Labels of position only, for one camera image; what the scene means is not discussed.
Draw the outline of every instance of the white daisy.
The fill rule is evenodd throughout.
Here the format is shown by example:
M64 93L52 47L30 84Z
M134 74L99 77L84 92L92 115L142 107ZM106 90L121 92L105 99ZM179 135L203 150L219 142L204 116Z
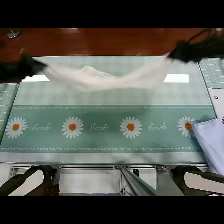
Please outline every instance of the white daisy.
M23 134L23 131L25 131L26 128L27 125L25 119L15 117L8 122L5 131L8 138L17 138Z
M135 138L141 134L140 130L142 130L142 125L138 119L134 117L126 117L123 119L120 125L120 131L123 131L123 135L126 135L126 138Z
M194 118L190 117L182 117L178 121L178 130L182 131L182 135L185 137L194 137L193 132L192 132L192 124L194 123Z
M83 122L78 117L69 117L63 122L62 131L64 132L63 135L66 135L66 138L75 138L82 134L83 130Z

